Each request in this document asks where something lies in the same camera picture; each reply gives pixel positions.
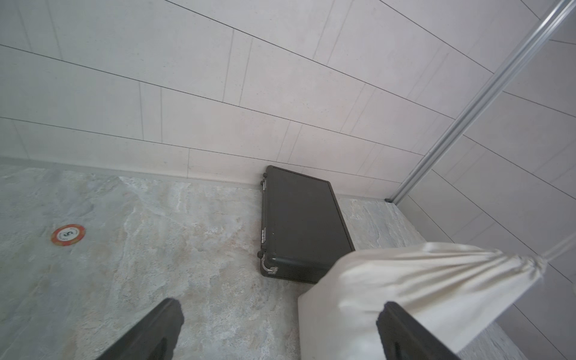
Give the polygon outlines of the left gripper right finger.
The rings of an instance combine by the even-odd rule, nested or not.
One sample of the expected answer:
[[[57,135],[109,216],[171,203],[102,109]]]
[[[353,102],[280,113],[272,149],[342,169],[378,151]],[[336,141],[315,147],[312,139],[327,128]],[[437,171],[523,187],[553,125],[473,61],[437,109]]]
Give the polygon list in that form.
[[[396,302],[385,303],[376,327],[388,360],[459,360]]]

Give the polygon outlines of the white cloth soil bag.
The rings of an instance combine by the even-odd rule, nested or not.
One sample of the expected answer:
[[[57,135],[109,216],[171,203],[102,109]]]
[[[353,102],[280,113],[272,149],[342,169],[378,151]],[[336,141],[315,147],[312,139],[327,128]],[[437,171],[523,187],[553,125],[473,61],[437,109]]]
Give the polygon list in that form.
[[[398,345],[383,343],[381,315],[393,308],[458,353],[574,246],[570,236],[542,255],[444,242],[349,253],[298,299],[301,357],[390,359]]]

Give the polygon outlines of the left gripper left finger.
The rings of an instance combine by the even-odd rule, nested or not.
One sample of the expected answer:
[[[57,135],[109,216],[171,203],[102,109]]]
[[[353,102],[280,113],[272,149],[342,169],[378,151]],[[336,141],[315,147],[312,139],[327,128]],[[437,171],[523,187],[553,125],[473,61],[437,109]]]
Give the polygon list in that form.
[[[172,359],[184,322],[180,302],[165,298],[97,359]]]

